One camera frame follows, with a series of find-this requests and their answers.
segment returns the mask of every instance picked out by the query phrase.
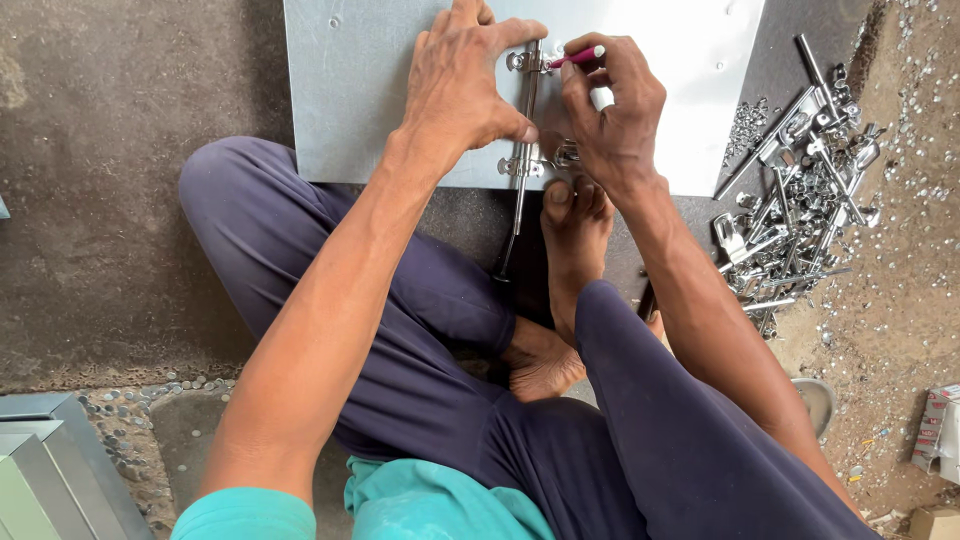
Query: fingernail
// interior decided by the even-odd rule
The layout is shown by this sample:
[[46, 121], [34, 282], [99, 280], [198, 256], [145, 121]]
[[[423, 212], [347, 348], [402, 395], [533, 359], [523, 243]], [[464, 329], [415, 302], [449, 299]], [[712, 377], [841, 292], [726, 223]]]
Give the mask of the fingernail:
[[540, 132], [534, 126], [528, 126], [527, 131], [523, 133], [523, 138], [520, 140], [526, 143], [537, 142], [537, 139], [540, 138]]
[[560, 66], [560, 82], [565, 83], [570, 77], [573, 77], [573, 62], [565, 61]]
[[563, 185], [555, 188], [550, 193], [550, 200], [552, 200], [554, 203], [565, 203], [566, 200], [570, 198], [570, 188], [566, 186], [564, 181], [560, 182]]

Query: metal plate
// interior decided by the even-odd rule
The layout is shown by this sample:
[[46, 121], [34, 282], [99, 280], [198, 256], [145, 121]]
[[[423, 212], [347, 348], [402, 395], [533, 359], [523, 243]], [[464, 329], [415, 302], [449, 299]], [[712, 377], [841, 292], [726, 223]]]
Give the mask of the metal plate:
[[[675, 195], [712, 196], [750, 61], [764, 0], [528, 0], [488, 2], [498, 20], [536, 18], [550, 29], [544, 49], [590, 31], [633, 36], [667, 88], [655, 160]], [[449, 0], [285, 0], [294, 130], [300, 174], [310, 182], [362, 184], [387, 135], [402, 120], [417, 33]], [[497, 89], [519, 105], [523, 76], [496, 65]], [[535, 121], [570, 136], [559, 73], [540, 80]], [[497, 141], [467, 152], [440, 185], [511, 188], [496, 165], [513, 154]], [[542, 189], [547, 172], [530, 179]]]
[[817, 438], [824, 436], [837, 408], [837, 397], [829, 384], [816, 379], [793, 379], [793, 385], [804, 399], [810, 422]]

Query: pink screwdriver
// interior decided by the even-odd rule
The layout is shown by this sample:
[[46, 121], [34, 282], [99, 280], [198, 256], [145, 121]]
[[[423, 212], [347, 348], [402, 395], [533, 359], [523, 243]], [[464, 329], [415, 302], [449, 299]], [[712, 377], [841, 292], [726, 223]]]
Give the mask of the pink screwdriver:
[[550, 69], [557, 69], [558, 67], [564, 65], [565, 61], [572, 61], [573, 63], [584, 63], [585, 61], [596, 60], [602, 57], [607, 52], [607, 49], [603, 45], [597, 45], [591, 49], [584, 49], [579, 53], [573, 55], [572, 57], [564, 56], [563, 58], [550, 62]]

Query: man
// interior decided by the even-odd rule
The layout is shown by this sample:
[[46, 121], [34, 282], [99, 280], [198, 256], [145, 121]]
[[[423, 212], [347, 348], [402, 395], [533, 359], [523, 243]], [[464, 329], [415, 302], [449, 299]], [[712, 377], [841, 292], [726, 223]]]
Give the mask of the man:
[[[354, 538], [876, 538], [654, 169], [665, 92], [628, 37], [566, 45], [607, 55], [590, 73], [562, 68], [590, 179], [544, 193], [556, 333], [414, 234], [465, 151], [537, 140], [493, 66], [546, 35], [494, 22], [482, 0], [437, 15], [417, 37], [403, 123], [356, 201], [307, 184], [293, 152], [266, 141], [226, 139], [184, 166], [187, 217], [260, 341], [175, 538], [312, 538], [311, 479], [331, 433], [353, 455]], [[595, 85], [616, 105], [594, 109]], [[601, 280], [614, 207], [676, 358]], [[440, 338], [502, 356], [513, 392], [464, 373]], [[600, 410], [554, 397], [585, 370]], [[294, 386], [309, 390], [269, 390]]]

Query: dark blue pants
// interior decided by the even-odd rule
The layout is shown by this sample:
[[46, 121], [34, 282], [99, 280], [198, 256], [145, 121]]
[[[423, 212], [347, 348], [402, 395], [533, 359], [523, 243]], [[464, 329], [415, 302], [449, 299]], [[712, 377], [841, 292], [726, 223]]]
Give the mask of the dark blue pants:
[[[257, 337], [353, 203], [341, 186], [301, 179], [293, 150], [250, 137], [194, 154], [180, 199]], [[876, 538], [693, 379], [610, 284], [581, 292], [576, 321], [600, 410], [567, 398], [521, 404], [464, 372], [440, 340], [499, 355], [513, 311], [473, 261], [415, 234], [333, 434], [354, 455], [425, 459], [519, 489], [559, 538]]]

